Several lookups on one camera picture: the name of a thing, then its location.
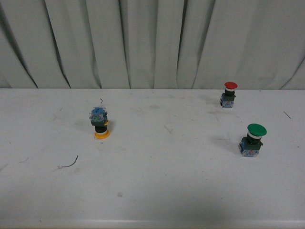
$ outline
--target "yellow mounting ring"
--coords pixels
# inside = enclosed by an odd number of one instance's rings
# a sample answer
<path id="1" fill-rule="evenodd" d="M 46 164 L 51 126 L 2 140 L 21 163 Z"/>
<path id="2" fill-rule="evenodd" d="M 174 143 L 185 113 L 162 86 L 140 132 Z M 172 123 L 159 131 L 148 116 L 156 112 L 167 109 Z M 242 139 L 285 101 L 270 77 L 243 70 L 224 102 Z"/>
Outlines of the yellow mounting ring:
<path id="1" fill-rule="evenodd" d="M 96 132 L 94 133 L 94 136 L 95 136 L 96 139 L 104 139 L 104 138 L 108 137 L 109 135 L 110 135 L 109 130 L 106 130 L 106 132 L 101 133 L 101 134 L 96 133 Z"/>

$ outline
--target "small debris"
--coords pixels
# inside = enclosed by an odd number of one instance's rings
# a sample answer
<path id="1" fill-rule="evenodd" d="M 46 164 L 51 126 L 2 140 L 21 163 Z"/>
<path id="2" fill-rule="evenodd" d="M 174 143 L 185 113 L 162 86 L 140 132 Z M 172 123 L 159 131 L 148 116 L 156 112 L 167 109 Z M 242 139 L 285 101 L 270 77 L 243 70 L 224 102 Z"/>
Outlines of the small debris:
<path id="1" fill-rule="evenodd" d="M 78 155 L 77 155 L 75 161 L 71 165 L 69 165 L 69 166 L 58 166 L 58 168 L 67 168 L 67 167 L 73 166 L 75 164 L 75 162 L 77 161 L 77 159 L 78 159 Z"/>
<path id="2" fill-rule="evenodd" d="M 290 118 L 291 119 L 291 117 L 284 111 L 284 113 L 288 116 L 288 118 Z"/>

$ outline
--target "white curtain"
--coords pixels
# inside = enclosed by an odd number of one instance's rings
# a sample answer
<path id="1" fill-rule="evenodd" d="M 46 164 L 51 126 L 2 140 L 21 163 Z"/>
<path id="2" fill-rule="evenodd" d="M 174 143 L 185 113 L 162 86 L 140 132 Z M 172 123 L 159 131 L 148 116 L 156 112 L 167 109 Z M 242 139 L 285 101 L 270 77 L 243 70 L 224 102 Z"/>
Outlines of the white curtain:
<path id="1" fill-rule="evenodd" d="M 305 89 L 305 0 L 0 0 L 0 87 Z"/>

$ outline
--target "fabric backdrop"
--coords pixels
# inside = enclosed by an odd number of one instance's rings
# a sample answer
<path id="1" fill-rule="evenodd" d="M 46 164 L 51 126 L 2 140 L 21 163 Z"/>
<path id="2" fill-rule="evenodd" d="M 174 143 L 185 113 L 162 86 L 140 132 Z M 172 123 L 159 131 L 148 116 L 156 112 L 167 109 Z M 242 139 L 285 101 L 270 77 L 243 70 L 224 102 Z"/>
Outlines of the fabric backdrop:
<path id="1" fill-rule="evenodd" d="M 2 88 L 305 89 L 305 0 L 0 0 Z"/>

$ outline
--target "scuff mark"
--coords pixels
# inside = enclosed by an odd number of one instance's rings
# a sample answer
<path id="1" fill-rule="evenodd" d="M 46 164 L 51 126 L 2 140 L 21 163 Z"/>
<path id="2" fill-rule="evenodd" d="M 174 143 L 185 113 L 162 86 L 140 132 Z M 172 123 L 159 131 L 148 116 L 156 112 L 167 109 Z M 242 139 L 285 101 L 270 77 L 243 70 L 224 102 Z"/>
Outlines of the scuff mark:
<path id="1" fill-rule="evenodd" d="M 0 172 L 1 172 L 2 170 L 4 170 L 5 167 L 8 166 L 8 165 L 9 165 L 9 164 L 5 164 L 4 166 L 0 167 Z"/>
<path id="2" fill-rule="evenodd" d="M 29 159 L 29 157 L 27 159 L 25 159 L 24 161 L 20 161 L 19 163 L 25 163 L 28 159 Z"/>
<path id="3" fill-rule="evenodd" d="M 164 125 L 163 127 L 164 127 L 170 134 L 173 134 L 173 129 L 170 130 L 169 128 L 167 128 L 166 125 Z"/>

